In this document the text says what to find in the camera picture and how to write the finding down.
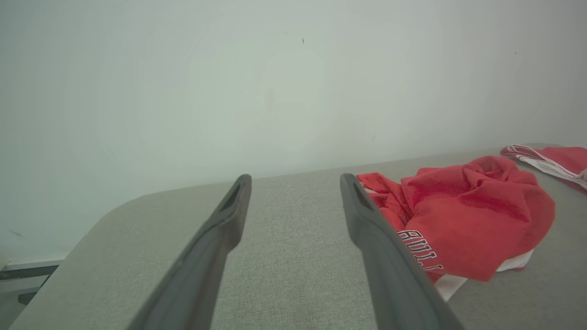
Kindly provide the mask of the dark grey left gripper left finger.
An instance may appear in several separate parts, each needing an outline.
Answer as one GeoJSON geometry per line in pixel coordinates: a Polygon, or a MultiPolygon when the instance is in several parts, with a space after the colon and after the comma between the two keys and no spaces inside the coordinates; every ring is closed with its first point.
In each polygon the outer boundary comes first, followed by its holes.
{"type": "Polygon", "coordinates": [[[130,330],[208,330],[228,254],[241,242],[252,178],[241,175],[128,326],[130,330]]]}

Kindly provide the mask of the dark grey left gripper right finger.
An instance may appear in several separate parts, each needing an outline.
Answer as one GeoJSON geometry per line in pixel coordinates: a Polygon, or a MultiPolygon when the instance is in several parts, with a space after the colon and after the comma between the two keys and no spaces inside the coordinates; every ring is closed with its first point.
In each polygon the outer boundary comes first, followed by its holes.
{"type": "Polygon", "coordinates": [[[461,330],[461,322],[417,265],[356,176],[340,176],[350,239],[361,251],[380,330],[461,330]]]}

